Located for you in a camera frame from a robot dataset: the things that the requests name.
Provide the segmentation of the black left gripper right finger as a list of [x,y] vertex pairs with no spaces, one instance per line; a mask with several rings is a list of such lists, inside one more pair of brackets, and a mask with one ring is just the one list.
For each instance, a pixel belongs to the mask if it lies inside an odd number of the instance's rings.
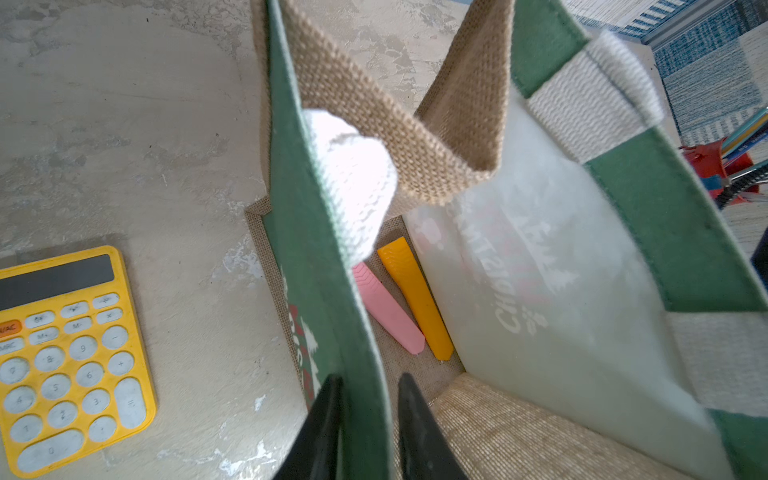
[[398,381],[398,424],[403,479],[468,479],[410,373]]

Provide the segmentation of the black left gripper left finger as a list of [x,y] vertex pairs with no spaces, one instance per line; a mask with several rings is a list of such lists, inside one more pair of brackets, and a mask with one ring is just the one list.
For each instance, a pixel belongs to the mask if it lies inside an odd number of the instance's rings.
[[329,375],[275,480],[333,480],[338,465],[339,432],[342,425],[343,380]]

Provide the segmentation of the pink utility knife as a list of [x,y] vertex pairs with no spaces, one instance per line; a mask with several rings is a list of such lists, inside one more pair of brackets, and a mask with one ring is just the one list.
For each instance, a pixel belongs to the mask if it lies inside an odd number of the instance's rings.
[[420,354],[425,348],[425,337],[399,303],[364,262],[352,272],[368,313],[407,352]]

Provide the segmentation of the yellow utility knife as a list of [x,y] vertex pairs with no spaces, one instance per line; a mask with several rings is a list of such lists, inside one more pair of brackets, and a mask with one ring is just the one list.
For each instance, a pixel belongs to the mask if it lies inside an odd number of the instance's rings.
[[449,361],[454,345],[407,240],[399,237],[378,248],[377,254],[407,301],[434,357]]

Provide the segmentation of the green Christmas burlap tote bag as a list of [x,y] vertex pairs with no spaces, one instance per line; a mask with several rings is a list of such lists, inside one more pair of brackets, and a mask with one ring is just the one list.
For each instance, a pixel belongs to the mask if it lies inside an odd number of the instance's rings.
[[[251,8],[246,217],[308,413],[343,380],[335,479],[403,479],[404,373],[468,479],[766,477],[767,271],[618,38],[559,1],[476,1],[409,112],[297,2]],[[449,361],[363,304],[361,262],[419,328],[377,254],[399,237]]]

